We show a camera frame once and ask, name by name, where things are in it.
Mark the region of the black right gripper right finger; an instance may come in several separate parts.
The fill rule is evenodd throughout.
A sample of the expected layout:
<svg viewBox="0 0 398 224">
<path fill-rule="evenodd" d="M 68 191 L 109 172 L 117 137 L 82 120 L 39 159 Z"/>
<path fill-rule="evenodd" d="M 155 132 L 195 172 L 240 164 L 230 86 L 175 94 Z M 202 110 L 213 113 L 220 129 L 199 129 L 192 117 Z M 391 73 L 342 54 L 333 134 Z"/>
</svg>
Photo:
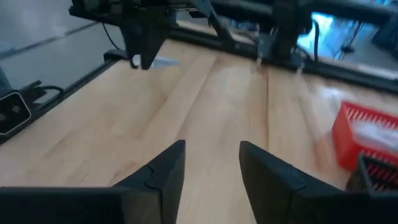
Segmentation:
<svg viewBox="0 0 398 224">
<path fill-rule="evenodd" d="M 367 223 L 368 197 L 342 191 L 241 141 L 239 163 L 257 223 Z"/>
</svg>

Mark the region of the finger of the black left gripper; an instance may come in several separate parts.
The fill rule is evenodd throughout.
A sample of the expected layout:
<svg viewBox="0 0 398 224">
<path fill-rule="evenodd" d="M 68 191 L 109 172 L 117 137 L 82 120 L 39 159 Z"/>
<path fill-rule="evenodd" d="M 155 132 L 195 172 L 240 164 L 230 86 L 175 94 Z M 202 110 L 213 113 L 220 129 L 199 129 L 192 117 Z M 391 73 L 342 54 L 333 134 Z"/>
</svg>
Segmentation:
<svg viewBox="0 0 398 224">
<path fill-rule="evenodd" d="M 143 70 L 150 69 L 169 32 L 169 27 L 164 26 L 144 30 L 141 44 L 141 68 Z"/>
<path fill-rule="evenodd" d="M 132 68 L 139 68 L 139 62 L 135 62 L 134 57 L 141 54 L 139 46 L 141 28 L 139 26 L 121 26 L 120 30 L 124 39 L 127 60 Z"/>
</svg>

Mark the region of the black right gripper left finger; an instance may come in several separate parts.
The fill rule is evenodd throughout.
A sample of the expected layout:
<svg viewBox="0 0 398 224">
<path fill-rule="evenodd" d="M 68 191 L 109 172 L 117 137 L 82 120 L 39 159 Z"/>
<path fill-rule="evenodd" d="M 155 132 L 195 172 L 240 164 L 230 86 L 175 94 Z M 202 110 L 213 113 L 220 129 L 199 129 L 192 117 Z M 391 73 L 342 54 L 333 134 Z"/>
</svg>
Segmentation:
<svg viewBox="0 0 398 224">
<path fill-rule="evenodd" d="M 185 176 L 185 141 L 178 140 L 120 180 L 124 223 L 176 223 Z"/>
</svg>

